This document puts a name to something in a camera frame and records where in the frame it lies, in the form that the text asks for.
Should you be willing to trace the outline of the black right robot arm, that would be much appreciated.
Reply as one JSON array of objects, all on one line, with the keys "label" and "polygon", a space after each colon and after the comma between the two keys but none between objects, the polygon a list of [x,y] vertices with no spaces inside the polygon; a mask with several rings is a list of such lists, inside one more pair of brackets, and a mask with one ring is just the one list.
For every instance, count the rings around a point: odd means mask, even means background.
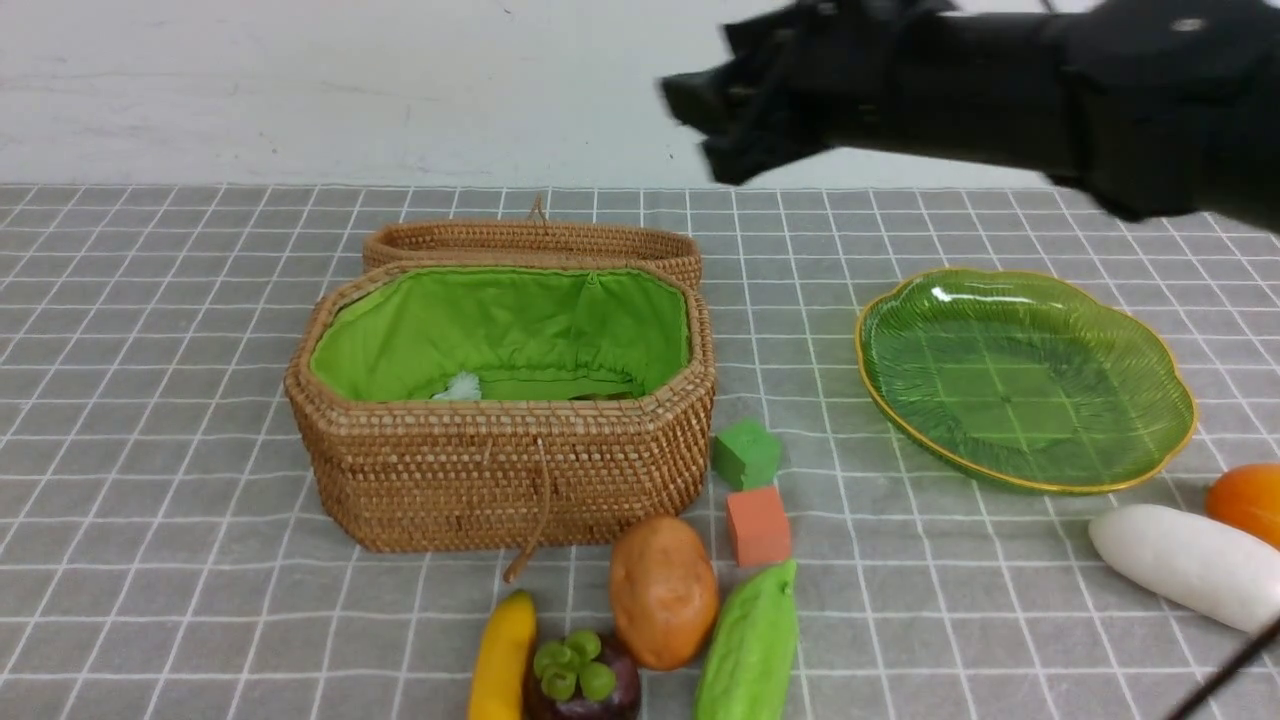
[{"label": "black right robot arm", "polygon": [[726,63],[659,82],[722,184],[846,147],[1030,170],[1124,222],[1277,231],[1275,4],[796,1],[723,35]]}]

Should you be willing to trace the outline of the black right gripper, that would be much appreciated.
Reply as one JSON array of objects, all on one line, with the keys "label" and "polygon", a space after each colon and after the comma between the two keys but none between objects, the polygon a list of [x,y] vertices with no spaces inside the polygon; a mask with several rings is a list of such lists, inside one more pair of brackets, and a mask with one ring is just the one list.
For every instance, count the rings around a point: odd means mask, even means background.
[{"label": "black right gripper", "polygon": [[951,1],[795,1],[722,28],[727,61],[662,77],[669,115],[701,135],[712,178],[741,186],[877,124],[911,32]]}]

